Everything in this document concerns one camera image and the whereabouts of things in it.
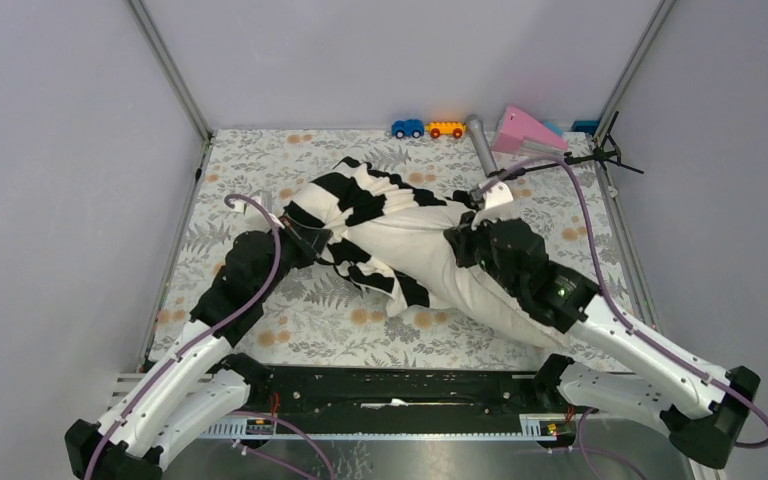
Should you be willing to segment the cream white pillow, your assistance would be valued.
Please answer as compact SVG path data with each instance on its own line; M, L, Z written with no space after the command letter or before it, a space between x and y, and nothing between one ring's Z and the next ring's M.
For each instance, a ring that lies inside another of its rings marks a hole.
M347 239L429 292L431 309L457 309L496 334L545 349L565 349L569 337L540 325L478 266L456 265L444 231L460 223L463 205L412 207L352 226Z

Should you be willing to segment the black white striped pillowcase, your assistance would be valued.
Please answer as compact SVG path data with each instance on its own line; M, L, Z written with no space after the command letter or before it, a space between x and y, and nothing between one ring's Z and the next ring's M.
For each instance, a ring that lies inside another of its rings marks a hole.
M395 247L395 234L381 234L385 245L371 247L352 240L351 229L394 220L401 231L442 231L474 210L463 201L466 197L460 190L453 198L438 197L409 185L397 174L345 157L298 190L284 207L283 216L299 228L330 232L318 262L331 265L338 276L364 292L386 295L387 312L396 315L413 306L449 309L451 304L417 275L384 261L384 254Z

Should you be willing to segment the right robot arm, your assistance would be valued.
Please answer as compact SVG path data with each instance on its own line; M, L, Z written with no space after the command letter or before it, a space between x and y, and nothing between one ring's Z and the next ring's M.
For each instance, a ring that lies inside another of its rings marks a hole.
M461 194L469 212L446 230L454 258L479 276L496 303L515 313L512 331L570 337L612 356L633 378L601 373L553 354L539 369L535 402L557 412L593 407L665 435L694 462L726 466L760 386L745 366L711 363L621 309L598 281L550 259L542 236L507 212L513 198L496 183Z

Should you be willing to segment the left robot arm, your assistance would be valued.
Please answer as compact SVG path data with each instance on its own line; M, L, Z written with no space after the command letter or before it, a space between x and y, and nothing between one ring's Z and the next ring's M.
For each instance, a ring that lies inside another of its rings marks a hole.
M277 216L245 195L225 201L258 211L261 224L232 241L189 320L138 384L99 419L67 430L77 478L159 479L194 439L239 409L256 415L255 434L284 429L281 416L298 400L282 374L233 350L282 280L333 257L327 246L355 209L320 188L298 193Z

